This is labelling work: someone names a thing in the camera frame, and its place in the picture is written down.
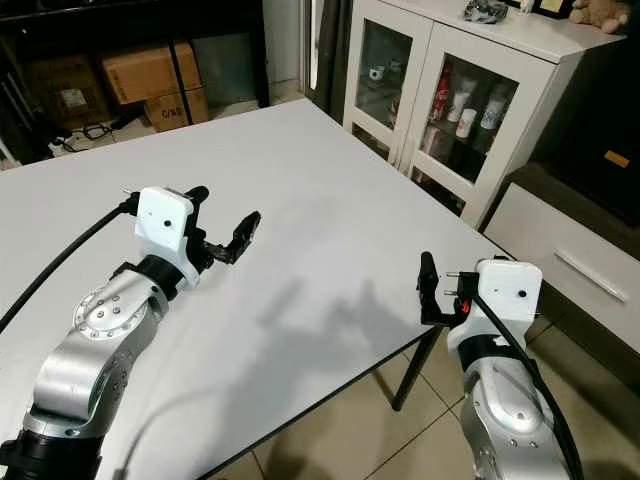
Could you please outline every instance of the cardboard box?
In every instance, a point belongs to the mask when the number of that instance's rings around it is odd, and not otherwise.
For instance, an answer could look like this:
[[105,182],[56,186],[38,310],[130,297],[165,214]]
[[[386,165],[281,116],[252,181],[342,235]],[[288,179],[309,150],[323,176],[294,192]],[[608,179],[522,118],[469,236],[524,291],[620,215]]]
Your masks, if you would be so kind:
[[[176,44],[185,90],[202,86],[193,50]],[[168,46],[128,50],[102,60],[102,66],[121,105],[171,95],[179,91]]]
[[[187,92],[191,119],[193,123],[202,123],[209,120],[209,105],[204,94],[204,88],[198,88]],[[165,95],[146,101],[145,109],[153,127],[158,132],[186,127],[187,116],[182,108],[182,97],[179,93]]]
[[58,127],[75,129],[111,119],[104,91],[87,55],[28,63],[25,78]]

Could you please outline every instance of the black metal table leg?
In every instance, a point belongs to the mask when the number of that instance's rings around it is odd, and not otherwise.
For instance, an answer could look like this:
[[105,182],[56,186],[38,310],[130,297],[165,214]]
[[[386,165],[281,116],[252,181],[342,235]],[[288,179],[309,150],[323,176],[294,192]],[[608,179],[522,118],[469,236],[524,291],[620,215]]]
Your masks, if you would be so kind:
[[262,1],[253,2],[253,19],[249,31],[249,43],[251,46],[251,68],[253,70],[253,86],[258,100],[258,106],[268,107],[269,80],[267,78],[267,48],[264,42],[264,18]]
[[189,125],[193,125],[193,117],[191,116],[191,107],[189,106],[189,100],[187,99],[187,92],[184,89],[184,81],[182,80],[182,71],[180,70],[180,62],[176,55],[176,44],[173,38],[169,39],[169,52],[171,52],[171,62],[173,63],[173,70],[176,72],[176,80],[178,81],[178,88],[180,89],[180,96],[182,97],[182,106],[184,113],[187,116],[187,122]]
[[440,332],[442,332],[442,328],[443,327],[440,326],[433,327],[418,343],[416,353],[413,354],[411,363],[409,363],[409,368],[407,368],[407,373],[404,374],[402,383],[400,383],[400,387],[398,388],[398,392],[391,403],[391,407],[396,412],[399,412],[402,409],[404,401],[407,399],[418,375],[420,375],[420,370],[422,370],[424,363],[427,361],[427,358],[429,358],[429,354],[431,353],[431,350],[433,350],[433,346],[436,344],[436,340],[438,340]]

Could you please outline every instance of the teddy bear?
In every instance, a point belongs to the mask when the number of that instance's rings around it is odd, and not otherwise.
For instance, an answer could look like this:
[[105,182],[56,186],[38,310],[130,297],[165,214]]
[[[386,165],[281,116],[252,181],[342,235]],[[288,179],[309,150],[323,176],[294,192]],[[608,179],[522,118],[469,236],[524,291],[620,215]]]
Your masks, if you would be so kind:
[[629,20],[631,6],[616,0],[576,0],[569,20],[600,27],[604,33],[614,33]]

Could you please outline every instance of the orange label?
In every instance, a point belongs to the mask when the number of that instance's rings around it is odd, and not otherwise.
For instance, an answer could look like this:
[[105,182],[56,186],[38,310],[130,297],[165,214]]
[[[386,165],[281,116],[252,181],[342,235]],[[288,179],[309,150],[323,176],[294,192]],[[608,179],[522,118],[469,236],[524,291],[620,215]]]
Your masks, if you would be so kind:
[[625,158],[622,155],[611,150],[604,154],[604,158],[622,168],[627,168],[629,166],[629,163],[631,162],[631,160],[629,160],[628,158]]

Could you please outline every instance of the white drawer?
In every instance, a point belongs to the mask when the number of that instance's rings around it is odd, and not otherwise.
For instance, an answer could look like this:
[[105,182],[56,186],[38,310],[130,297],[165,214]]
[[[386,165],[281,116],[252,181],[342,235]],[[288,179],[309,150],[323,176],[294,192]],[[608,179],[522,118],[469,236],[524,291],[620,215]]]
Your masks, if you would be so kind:
[[484,234],[640,352],[640,262],[515,184]]

